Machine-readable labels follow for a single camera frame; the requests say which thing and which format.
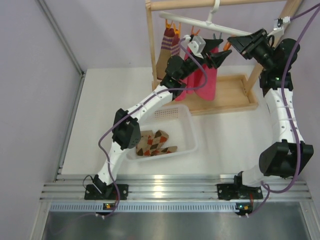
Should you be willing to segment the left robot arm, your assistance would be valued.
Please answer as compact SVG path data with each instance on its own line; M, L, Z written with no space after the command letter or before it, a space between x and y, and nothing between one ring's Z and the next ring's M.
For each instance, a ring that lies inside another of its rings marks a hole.
M222 39L203 39L200 36L185 36L188 42L184 49L187 59L179 55L171 56L166 65L165 76L142 101L129 109L120 108L114 116L112 127L100 138L98 147L105 154L105 163L85 187L85 200L121 200L122 184L117 185L116 176L127 152L135 148L141 140L140 124L163 105L175 100L187 89L183 80L197 70L219 68L231 54L231 50L213 53Z

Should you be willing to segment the argyle beige orange sock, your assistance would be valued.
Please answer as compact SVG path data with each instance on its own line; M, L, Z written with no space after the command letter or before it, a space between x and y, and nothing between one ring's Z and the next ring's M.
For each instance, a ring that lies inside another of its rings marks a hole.
M153 157L175 153L178 150L176 145L165 146L169 140L169 135L163 130L142 131L139 143L135 148L135 153L139 157Z

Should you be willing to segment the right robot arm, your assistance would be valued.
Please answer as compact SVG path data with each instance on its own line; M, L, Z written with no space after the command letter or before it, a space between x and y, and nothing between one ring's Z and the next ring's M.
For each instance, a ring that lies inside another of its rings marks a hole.
M284 38L275 45L275 36L265 29L227 40L246 60L255 59L263 67L259 86L271 117L273 139L254 167L235 175L232 184L218 185L218 191L221 193L228 188L238 198L258 194L261 199L261 189L267 187L265 177L291 177L287 187L275 191L277 194L286 192L314 154L314 147L306 144L300 133L293 105L290 70L298 58L300 44L292 38Z

